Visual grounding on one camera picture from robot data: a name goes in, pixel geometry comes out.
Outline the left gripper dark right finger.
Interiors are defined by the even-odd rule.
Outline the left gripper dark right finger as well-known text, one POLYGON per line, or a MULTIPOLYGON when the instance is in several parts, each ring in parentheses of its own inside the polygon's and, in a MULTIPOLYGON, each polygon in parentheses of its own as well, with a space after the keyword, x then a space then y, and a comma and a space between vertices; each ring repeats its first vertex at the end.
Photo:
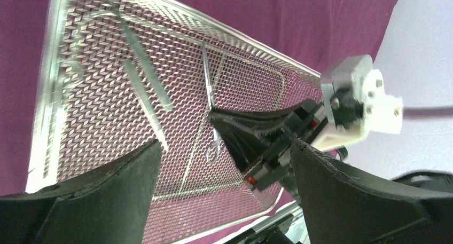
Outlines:
POLYGON ((311 243, 452 243, 452 174, 387 180, 296 140, 291 165, 311 243))

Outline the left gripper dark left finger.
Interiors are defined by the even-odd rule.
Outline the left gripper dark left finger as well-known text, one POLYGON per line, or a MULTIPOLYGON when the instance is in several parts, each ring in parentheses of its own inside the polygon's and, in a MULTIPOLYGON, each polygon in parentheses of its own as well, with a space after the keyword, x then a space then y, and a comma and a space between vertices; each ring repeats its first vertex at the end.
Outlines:
POLYGON ((34 193, 1 197, 1 243, 141 243, 162 151, 156 140, 34 193))

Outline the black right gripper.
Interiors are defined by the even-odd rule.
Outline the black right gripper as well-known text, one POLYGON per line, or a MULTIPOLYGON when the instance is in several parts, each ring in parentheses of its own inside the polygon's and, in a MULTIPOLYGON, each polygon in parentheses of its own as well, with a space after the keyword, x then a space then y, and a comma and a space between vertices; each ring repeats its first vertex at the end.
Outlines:
POLYGON ((306 99, 301 104, 269 112, 214 109, 209 122, 219 132, 245 185, 264 191, 274 183, 297 193, 291 166, 291 145, 301 139, 308 144, 327 125, 323 102, 306 99))

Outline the large steel ring scissors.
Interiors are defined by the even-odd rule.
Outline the large steel ring scissors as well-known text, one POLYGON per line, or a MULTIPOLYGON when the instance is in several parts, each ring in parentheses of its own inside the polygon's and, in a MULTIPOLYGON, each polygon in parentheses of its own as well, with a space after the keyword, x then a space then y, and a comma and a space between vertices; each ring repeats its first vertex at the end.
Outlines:
MULTIPOLYGON (((209 61, 207 55, 207 49, 204 43, 201 45, 202 51, 202 63, 203 63, 203 70, 204 70, 204 79, 205 79, 205 89, 207 92, 207 105, 208 105, 208 112, 211 112, 215 108, 215 96, 214 96, 214 89, 211 82, 211 74, 209 70, 209 61)), ((221 145, 221 135, 219 132, 213 127, 212 129, 213 134, 213 141, 207 147, 205 151, 205 159, 208 164, 214 164, 219 156, 220 153, 223 151, 221 145)))

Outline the magenta surgical wrap cloth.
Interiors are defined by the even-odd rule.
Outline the magenta surgical wrap cloth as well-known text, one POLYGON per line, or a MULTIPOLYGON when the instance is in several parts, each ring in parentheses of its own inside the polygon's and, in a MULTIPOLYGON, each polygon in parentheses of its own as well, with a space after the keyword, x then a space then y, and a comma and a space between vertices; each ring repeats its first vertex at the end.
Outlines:
POLYGON ((251 191, 228 151, 206 159, 201 44, 218 107, 273 111, 321 99, 319 72, 375 57, 397 0, 1 0, 1 195, 35 192, 155 138, 123 70, 136 60, 121 13, 173 102, 141 76, 169 149, 139 243, 204 236, 272 211, 284 191, 251 191))

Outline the metal mesh instrument tray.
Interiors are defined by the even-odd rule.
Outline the metal mesh instrument tray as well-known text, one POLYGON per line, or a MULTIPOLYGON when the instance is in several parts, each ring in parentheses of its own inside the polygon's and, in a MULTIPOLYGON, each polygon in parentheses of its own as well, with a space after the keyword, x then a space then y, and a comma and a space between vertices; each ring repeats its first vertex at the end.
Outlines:
POLYGON ((207 121, 319 100, 313 69, 175 0, 50 0, 25 190, 163 142, 144 243, 186 243, 272 211, 207 121))

